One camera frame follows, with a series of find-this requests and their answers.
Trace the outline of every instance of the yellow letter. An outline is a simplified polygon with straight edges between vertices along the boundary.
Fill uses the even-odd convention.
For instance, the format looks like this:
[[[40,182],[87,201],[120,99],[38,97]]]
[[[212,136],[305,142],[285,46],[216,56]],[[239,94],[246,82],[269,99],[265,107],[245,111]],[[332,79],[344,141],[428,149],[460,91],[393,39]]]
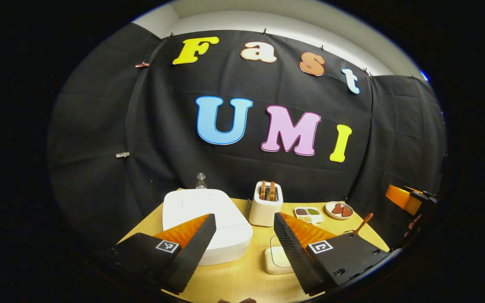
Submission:
[[[264,42],[248,42],[244,45],[245,49],[241,50],[241,57],[246,60],[261,60],[266,63],[273,63],[276,61],[274,56],[274,47],[271,44]]]
[[[330,160],[335,162],[343,162],[345,160],[345,147],[347,146],[347,139],[352,133],[349,126],[339,124],[338,127],[338,140],[336,140],[336,147],[334,152],[330,155]]]
[[[184,40],[183,50],[179,58],[173,61],[173,64],[194,63],[198,60],[198,57],[194,56],[196,51],[198,54],[205,54],[208,50],[208,44],[217,44],[220,40],[218,37],[206,37],[206,38],[194,38]]]

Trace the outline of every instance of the wooden spoon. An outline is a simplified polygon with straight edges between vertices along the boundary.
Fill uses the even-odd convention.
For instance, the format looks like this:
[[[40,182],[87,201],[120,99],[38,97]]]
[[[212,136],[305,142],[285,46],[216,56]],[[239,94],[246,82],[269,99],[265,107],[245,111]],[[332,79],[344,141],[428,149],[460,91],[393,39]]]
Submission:
[[[360,229],[362,228],[362,226],[364,226],[364,224],[368,223],[368,221],[373,218],[373,213],[368,213],[368,215],[366,216],[366,218],[364,218],[364,221],[362,221],[362,224],[357,228],[356,231],[353,232],[353,234],[358,234],[358,232],[360,231]]]

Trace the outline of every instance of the letter m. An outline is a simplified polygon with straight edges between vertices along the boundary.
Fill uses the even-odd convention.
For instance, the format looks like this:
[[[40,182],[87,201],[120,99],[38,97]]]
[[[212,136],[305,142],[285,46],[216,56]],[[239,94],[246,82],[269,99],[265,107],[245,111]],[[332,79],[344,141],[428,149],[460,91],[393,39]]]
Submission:
[[[271,115],[271,124],[267,141],[261,144],[261,149],[268,152],[280,150],[278,136],[282,139],[283,150],[288,152],[298,140],[295,154],[312,156],[315,154],[314,138],[317,124],[321,121],[320,115],[306,112],[302,115],[297,125],[293,126],[289,112],[283,106],[271,105],[267,107],[267,113]]]

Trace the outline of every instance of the black fabric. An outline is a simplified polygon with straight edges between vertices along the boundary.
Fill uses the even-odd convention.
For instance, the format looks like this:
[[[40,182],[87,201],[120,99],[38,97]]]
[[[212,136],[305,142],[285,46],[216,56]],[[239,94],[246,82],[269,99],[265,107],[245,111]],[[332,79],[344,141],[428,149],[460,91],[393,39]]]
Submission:
[[[372,77],[370,140],[364,164],[349,197],[389,246],[401,243],[413,216],[385,193],[389,184],[437,193],[446,154],[446,129],[431,87],[413,77]]]
[[[183,41],[218,37],[190,64],[173,65]],[[247,42],[266,42],[277,61],[241,58]],[[325,59],[321,77],[298,66],[304,52]],[[150,67],[136,69],[142,61]],[[352,94],[341,69],[358,77]],[[240,141],[215,145],[197,133],[196,98],[217,96],[217,129],[233,124],[232,98],[248,98]],[[269,105],[321,116],[315,154],[263,151]],[[352,129],[342,163],[329,160],[337,125]],[[387,186],[437,192],[445,150],[444,126],[431,88],[412,77],[370,78],[333,54],[274,35],[248,31],[194,32],[164,38],[130,24],[95,49],[67,81],[54,108],[48,138],[52,185],[69,221],[97,249],[113,246],[177,188],[194,188],[205,173],[208,188],[251,198],[256,182],[275,181],[285,202],[337,201],[361,215],[387,244],[412,220],[384,197]],[[127,158],[116,153],[129,152]]]
[[[139,75],[159,39],[129,24],[91,52],[62,88],[48,131],[51,184],[69,223],[92,246],[112,246],[152,211],[135,199],[125,121]]]
[[[190,38],[218,37],[218,44],[198,55],[190,64],[173,65]],[[275,49],[277,61],[245,60],[240,52],[247,42],[266,42]],[[302,53],[314,52],[325,59],[325,75],[303,73],[298,66]],[[194,188],[197,173],[205,173],[208,188],[221,189],[230,197],[251,198],[256,182],[280,184],[285,202],[320,202],[345,197],[360,170],[369,136],[371,88],[368,75],[355,65],[315,46],[273,35],[248,31],[206,31],[173,36],[165,40],[152,58],[153,68],[143,75],[137,95],[136,117],[127,125],[128,147],[142,171],[150,159],[160,170],[171,171],[184,188]],[[349,92],[341,69],[349,68],[358,77],[360,94]],[[227,132],[233,124],[232,98],[247,98],[246,130],[242,139],[230,145],[204,141],[197,132],[196,98],[218,96],[217,128]],[[315,155],[296,155],[281,149],[270,153],[261,149],[269,129],[269,105],[289,110],[293,123],[303,113],[321,116],[314,141]],[[343,163],[332,162],[337,125],[352,129]],[[152,177],[136,179],[138,188]]]

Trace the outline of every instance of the glass bottle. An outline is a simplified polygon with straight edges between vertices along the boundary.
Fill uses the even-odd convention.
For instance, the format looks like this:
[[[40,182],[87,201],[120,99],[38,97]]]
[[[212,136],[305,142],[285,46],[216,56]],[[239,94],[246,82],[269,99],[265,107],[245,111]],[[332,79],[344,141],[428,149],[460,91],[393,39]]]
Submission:
[[[205,174],[198,174],[198,183],[196,184],[196,189],[207,189],[207,184],[205,184]]]

